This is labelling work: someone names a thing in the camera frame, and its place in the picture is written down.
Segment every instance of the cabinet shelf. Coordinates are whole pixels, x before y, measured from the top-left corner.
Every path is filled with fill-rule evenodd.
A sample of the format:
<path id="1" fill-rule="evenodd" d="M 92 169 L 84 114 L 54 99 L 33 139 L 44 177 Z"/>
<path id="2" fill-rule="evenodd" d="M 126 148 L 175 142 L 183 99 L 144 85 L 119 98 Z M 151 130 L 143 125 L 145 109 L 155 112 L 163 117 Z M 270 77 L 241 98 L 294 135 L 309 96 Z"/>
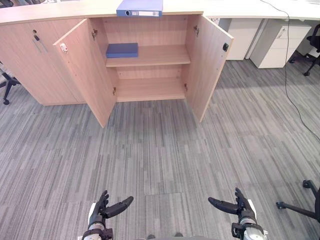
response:
<path id="1" fill-rule="evenodd" d="M 138 57 L 107 58 L 105 66 L 159 66 L 191 63 L 185 45 L 139 46 Z"/>
<path id="2" fill-rule="evenodd" d="M 117 102 L 184 99 L 185 89 L 180 78 L 119 79 Z"/>

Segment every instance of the blue binder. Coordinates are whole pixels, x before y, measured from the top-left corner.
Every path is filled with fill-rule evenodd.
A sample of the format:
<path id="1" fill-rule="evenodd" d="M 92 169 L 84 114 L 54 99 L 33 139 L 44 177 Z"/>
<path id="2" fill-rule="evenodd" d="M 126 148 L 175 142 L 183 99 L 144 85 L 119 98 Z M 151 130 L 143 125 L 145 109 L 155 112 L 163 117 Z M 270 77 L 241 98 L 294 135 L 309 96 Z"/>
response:
<path id="1" fill-rule="evenodd" d="M 138 43 L 112 43 L 105 53 L 107 58 L 137 58 Z"/>
<path id="2" fill-rule="evenodd" d="M 163 0 L 123 0 L 116 9 L 117 16 L 124 17 L 160 17 Z"/>

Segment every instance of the cable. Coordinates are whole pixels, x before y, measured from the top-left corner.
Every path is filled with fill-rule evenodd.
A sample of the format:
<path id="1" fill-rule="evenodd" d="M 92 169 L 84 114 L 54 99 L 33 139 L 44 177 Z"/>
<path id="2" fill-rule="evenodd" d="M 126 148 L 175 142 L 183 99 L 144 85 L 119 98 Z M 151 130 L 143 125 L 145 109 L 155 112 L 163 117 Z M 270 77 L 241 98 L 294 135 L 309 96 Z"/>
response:
<path id="1" fill-rule="evenodd" d="M 286 45 L 286 54 L 285 54 L 285 64 L 284 64 L 284 77 L 285 77 L 285 82 L 284 82 L 284 88 L 285 88 L 285 94 L 286 97 L 289 99 L 290 103 L 295 107 L 296 111 L 299 114 L 299 118 L 303 124 L 303 126 L 305 126 L 306 129 L 309 130 L 310 133 L 312 133 L 312 135 L 320 142 L 320 137 L 317 136 L 317 134 L 315 132 L 313 132 L 303 121 L 302 117 L 301 117 L 301 113 L 298 109 L 298 107 L 294 104 L 294 102 L 291 100 L 291 98 L 288 95 L 288 91 L 287 91 L 287 60 L 288 60 L 288 50 L 289 50 L 289 26 L 290 26 L 290 16 L 286 11 L 280 10 L 278 8 L 276 8 L 275 6 L 273 6 L 271 3 L 260 0 L 261 2 L 265 3 L 265 4 L 269 4 L 271 7 L 273 7 L 274 9 L 285 13 L 288 16 L 288 31 L 287 31 L 287 45 Z"/>

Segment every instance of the office chair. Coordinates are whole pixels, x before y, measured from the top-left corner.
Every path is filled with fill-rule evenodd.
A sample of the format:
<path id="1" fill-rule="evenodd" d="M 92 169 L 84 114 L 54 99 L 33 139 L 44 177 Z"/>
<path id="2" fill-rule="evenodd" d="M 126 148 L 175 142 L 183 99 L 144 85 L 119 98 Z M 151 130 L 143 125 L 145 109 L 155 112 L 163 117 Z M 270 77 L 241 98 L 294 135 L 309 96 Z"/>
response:
<path id="1" fill-rule="evenodd" d="M 15 86 L 17 84 L 21 84 L 21 83 L 15 77 L 10 77 L 6 72 L 2 71 L 1 68 L 0 68 L 0 73 L 2 73 L 1 75 L 4 76 L 4 78 L 5 78 L 5 81 L 0 83 L 0 88 L 3 88 L 4 86 L 6 86 L 5 94 L 3 97 L 3 104 L 8 105 L 10 102 L 7 99 L 7 97 L 10 92 L 11 87 Z"/>
<path id="2" fill-rule="evenodd" d="M 314 212 L 289 205 L 287 203 L 284 203 L 283 201 L 276 202 L 276 206 L 278 207 L 278 209 L 291 209 L 297 213 L 313 218 L 320 223 L 320 187 L 317 190 L 315 184 L 311 180 L 304 180 L 302 186 L 306 189 L 311 189 L 315 196 Z"/>
<path id="3" fill-rule="evenodd" d="M 316 36 L 318 30 L 320 28 L 320 24 L 318 24 L 317 26 L 315 26 L 315 29 L 313 31 L 312 36 L 308 36 L 306 39 L 309 40 L 310 45 L 316 48 L 316 52 L 320 53 L 320 36 Z M 320 55 L 318 57 L 312 56 L 309 53 L 307 53 L 304 56 L 298 56 L 298 57 L 293 57 L 290 59 L 290 63 L 294 64 L 296 60 L 298 59 L 303 59 L 306 60 L 308 62 L 312 62 L 311 66 L 309 67 L 309 69 L 303 74 L 305 76 L 309 76 L 310 75 L 310 70 L 314 67 L 314 65 L 318 64 L 320 66 Z"/>
<path id="4" fill-rule="evenodd" d="M 10 0 L 0 0 L 0 9 L 12 7 L 14 3 Z"/>

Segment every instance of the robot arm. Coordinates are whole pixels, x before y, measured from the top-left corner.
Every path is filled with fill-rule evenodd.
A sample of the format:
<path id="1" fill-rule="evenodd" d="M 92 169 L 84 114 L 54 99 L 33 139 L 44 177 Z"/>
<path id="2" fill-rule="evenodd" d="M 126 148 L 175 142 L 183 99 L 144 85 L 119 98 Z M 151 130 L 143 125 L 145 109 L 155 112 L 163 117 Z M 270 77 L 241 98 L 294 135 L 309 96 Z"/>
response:
<path id="1" fill-rule="evenodd" d="M 83 234 L 82 240 L 110 240 L 113 239 L 112 228 L 106 228 L 106 219 L 110 219 L 124 210 L 126 210 L 133 202 L 134 197 L 130 196 L 127 199 L 118 202 L 112 206 L 108 206 L 109 194 L 105 190 L 99 201 L 91 206 L 91 216 L 88 220 L 88 230 Z"/>
<path id="2" fill-rule="evenodd" d="M 245 198 L 239 188 L 235 188 L 237 204 L 220 201 L 209 197 L 208 201 L 217 209 L 238 215 L 238 222 L 232 223 L 232 236 L 241 240 L 266 240 L 267 231 L 257 224 L 255 207 L 251 200 Z"/>

